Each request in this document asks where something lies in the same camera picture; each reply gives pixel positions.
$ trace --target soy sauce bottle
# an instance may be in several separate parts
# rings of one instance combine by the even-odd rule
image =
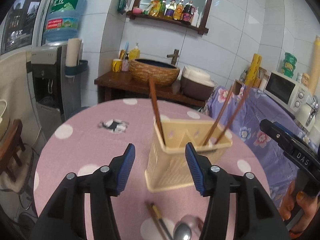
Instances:
[[[192,1],[189,1],[183,11],[182,11],[182,16],[181,16],[181,22],[185,24],[190,24],[192,18]]]

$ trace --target chair seat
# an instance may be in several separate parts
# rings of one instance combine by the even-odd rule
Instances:
[[[5,172],[2,172],[0,175],[0,189],[13,191],[20,195],[24,191],[30,177],[33,163],[33,151],[27,146],[24,152],[19,150],[17,155],[22,162],[22,166],[19,167],[13,157],[8,164],[8,168],[15,175],[16,181],[13,182]]]

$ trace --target metal spoon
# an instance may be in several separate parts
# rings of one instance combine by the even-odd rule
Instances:
[[[192,231],[185,223],[180,223],[173,232],[173,240],[190,240]]]

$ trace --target round table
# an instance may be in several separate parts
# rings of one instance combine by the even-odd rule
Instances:
[[[195,110],[166,101],[158,101],[158,107],[162,119],[211,119]],[[110,125],[112,120],[124,123],[116,125],[114,130],[98,128],[101,121]],[[74,172],[78,176],[91,174],[99,167],[108,165],[113,157],[122,155],[128,143],[133,143],[136,158],[126,188],[119,197],[112,197],[121,239],[161,239],[145,201],[156,203],[171,232],[175,223],[186,214],[204,220],[209,198],[201,197],[194,186],[159,193],[147,190],[144,171],[148,163],[153,124],[151,100],[134,98],[98,104],[67,120],[45,145],[36,168],[34,198],[38,215],[67,173]],[[233,145],[216,164],[231,174],[253,172],[269,192],[267,178],[253,152],[235,134],[228,132],[227,135],[232,137]],[[226,239],[233,239],[235,213],[235,196],[232,194]],[[87,238],[93,240],[90,196],[87,194],[85,223]]]

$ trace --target bronze faucet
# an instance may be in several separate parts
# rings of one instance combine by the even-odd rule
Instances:
[[[172,57],[171,64],[175,65],[177,63],[177,59],[179,57],[179,50],[174,49],[173,54],[168,54],[167,57]]]

